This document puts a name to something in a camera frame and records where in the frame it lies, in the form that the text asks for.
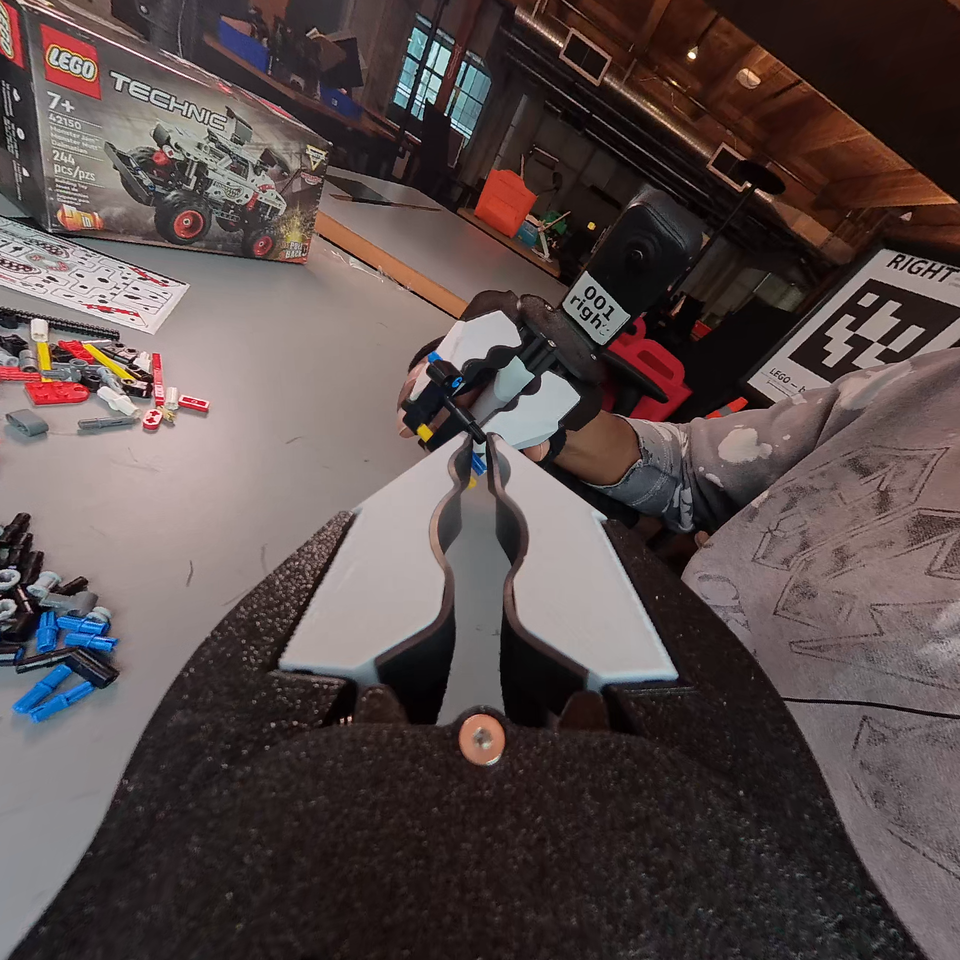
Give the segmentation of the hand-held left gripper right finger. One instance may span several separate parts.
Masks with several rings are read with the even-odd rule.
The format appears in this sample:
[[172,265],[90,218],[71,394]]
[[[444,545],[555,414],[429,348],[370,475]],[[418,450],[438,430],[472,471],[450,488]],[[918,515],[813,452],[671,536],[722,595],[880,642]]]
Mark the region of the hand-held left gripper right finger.
[[503,586],[501,679],[521,694],[669,685],[679,673],[607,518],[504,438],[487,436]]

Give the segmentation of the black beam with yellow axle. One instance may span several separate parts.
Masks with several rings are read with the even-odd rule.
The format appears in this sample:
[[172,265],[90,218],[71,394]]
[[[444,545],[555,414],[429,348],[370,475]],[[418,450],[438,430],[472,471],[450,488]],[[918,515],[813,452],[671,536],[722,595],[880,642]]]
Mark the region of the black beam with yellow axle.
[[436,351],[429,352],[426,360],[426,385],[416,396],[411,394],[400,404],[402,426],[429,452],[459,435],[484,447],[486,434],[473,414],[457,403],[464,386],[460,369]]

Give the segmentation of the person's right forearm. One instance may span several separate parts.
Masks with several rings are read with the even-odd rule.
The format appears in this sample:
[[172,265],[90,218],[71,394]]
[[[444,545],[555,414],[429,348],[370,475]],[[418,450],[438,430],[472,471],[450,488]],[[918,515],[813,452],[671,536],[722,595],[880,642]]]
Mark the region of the person's right forearm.
[[686,424],[618,417],[637,455],[604,496],[678,532],[765,501],[815,523],[958,506],[958,348],[846,374],[766,409]]

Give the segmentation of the grey desk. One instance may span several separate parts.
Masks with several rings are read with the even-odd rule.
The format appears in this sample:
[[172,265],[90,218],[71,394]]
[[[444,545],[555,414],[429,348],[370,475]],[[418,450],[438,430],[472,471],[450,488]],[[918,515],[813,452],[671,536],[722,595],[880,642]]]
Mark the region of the grey desk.
[[97,250],[189,283],[154,335],[211,402],[154,434],[3,431],[2,520],[114,614],[118,680],[39,724],[2,668],[2,958],[538,958],[515,791],[452,725],[324,724],[341,684],[277,670],[316,533],[421,460],[409,357],[451,320],[325,244],[279,266]]

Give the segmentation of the person's right hand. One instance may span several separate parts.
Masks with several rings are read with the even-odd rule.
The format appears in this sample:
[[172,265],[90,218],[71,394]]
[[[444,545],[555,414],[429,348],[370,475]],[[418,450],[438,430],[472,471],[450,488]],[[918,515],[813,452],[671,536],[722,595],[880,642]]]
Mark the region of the person's right hand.
[[[415,357],[397,398],[397,430],[399,436],[412,438],[414,432],[403,423],[402,404],[414,392],[419,379],[426,374],[429,353],[440,341],[431,342]],[[462,390],[457,398],[460,407],[474,413],[477,399],[486,384],[477,382],[474,389]],[[583,482],[599,487],[616,485],[642,458],[640,439],[630,423],[615,414],[600,410],[594,418],[576,431],[567,430],[565,440],[546,438],[540,444],[517,448],[531,461],[541,466],[552,463]]]

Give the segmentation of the red felt bag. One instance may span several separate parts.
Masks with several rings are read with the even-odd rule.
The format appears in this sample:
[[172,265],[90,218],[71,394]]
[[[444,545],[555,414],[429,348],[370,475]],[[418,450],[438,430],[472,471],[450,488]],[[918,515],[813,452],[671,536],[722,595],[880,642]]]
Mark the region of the red felt bag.
[[692,394],[683,363],[646,335],[643,316],[624,327],[602,350],[602,408],[635,420],[663,423]]

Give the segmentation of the grey table with wooden edge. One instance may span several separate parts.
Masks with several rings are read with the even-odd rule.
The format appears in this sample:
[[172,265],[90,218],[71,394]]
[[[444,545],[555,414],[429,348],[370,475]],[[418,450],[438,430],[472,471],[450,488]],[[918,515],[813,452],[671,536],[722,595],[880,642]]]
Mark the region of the grey table with wooden edge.
[[487,290],[533,294],[553,306],[567,293],[551,267],[473,219],[366,174],[328,169],[315,233],[453,319]]

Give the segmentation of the orange storage bin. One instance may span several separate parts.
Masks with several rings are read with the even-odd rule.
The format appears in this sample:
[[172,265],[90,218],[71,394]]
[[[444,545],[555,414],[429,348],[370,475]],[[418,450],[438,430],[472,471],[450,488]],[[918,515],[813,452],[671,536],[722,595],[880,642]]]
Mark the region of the orange storage bin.
[[503,236],[514,238],[531,212],[538,194],[512,170],[491,169],[476,201],[474,215]]

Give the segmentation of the person's grey printed sweatshirt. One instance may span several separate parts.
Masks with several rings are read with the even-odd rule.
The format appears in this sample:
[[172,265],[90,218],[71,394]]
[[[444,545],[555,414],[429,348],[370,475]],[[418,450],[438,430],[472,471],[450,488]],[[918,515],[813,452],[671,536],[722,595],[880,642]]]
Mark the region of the person's grey printed sweatshirt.
[[958,958],[958,506],[746,515],[684,579],[786,701],[918,946]]

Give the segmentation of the black white marker poster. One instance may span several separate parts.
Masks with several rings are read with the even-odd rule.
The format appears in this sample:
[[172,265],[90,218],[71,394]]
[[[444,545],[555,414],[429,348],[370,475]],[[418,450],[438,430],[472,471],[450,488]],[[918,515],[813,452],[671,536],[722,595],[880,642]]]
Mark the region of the black white marker poster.
[[881,242],[745,376],[741,394],[770,405],[958,341],[958,254]]

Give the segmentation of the pile of blue black pins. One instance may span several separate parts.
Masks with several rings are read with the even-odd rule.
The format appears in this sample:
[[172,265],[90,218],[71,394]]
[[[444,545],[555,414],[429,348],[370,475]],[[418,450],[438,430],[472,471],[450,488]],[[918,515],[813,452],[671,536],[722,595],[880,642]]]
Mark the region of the pile of blue black pins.
[[18,511],[1,523],[1,666],[33,677],[11,710],[39,725],[115,684],[118,639],[89,580],[47,565],[32,520]]

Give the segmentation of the pile of mixed coloured bricks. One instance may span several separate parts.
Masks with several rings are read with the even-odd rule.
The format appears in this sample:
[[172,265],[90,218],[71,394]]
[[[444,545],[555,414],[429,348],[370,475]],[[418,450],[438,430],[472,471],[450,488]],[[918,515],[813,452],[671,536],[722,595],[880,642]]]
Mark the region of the pile of mixed coloured bricks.
[[138,426],[155,433],[179,414],[210,414],[210,402],[165,378],[162,355],[127,346],[117,330],[23,309],[1,310],[1,380],[23,388],[28,406],[4,415],[28,439],[49,430],[42,408],[97,400],[105,411],[83,416],[77,433],[93,435]]

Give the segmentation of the toy truck set box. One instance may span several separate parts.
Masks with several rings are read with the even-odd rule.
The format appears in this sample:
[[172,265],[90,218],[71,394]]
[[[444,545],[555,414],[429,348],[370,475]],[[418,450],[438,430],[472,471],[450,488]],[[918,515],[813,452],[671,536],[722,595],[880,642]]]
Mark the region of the toy truck set box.
[[330,143],[71,2],[1,3],[2,195],[52,234],[306,263]]

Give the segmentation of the printed sticker sheet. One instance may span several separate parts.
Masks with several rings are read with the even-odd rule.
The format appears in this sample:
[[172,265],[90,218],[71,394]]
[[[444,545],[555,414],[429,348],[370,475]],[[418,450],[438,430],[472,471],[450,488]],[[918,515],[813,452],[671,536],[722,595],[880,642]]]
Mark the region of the printed sticker sheet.
[[189,284],[26,222],[1,218],[1,285],[92,319],[155,334]]

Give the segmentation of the metal air duct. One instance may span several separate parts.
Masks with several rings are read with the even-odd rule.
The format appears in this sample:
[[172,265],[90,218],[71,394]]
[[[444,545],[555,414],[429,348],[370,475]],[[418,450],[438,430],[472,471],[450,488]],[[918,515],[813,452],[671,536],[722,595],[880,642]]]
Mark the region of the metal air duct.
[[[538,3],[534,3],[531,9],[517,6],[514,17],[522,28],[531,31],[536,38],[546,44],[548,49],[557,54],[559,60],[562,60],[565,55],[564,50],[567,40],[570,38],[580,39],[581,35],[576,30],[568,28],[553,29],[546,19],[539,16],[539,9]],[[606,68],[596,90],[605,90],[607,93],[618,97],[624,104],[629,104],[636,113],[643,114],[654,121],[692,150],[703,161],[708,172],[713,173],[728,186],[736,187],[738,185],[734,179],[726,177],[726,174],[714,167],[714,161],[716,160],[723,162],[731,160],[734,163],[742,161],[741,150],[737,144],[728,143],[725,139],[714,143],[710,139],[704,138],[702,133],[690,123],[689,118],[679,114],[672,107],[651,98],[639,86],[633,84],[629,78],[619,77],[612,66]],[[767,190],[758,188],[756,196],[758,198],[757,202],[767,210],[778,225],[785,227],[824,256],[829,254],[828,247],[833,240],[833,235],[823,227],[822,223],[812,219],[807,213],[798,210],[781,198],[775,197]]]

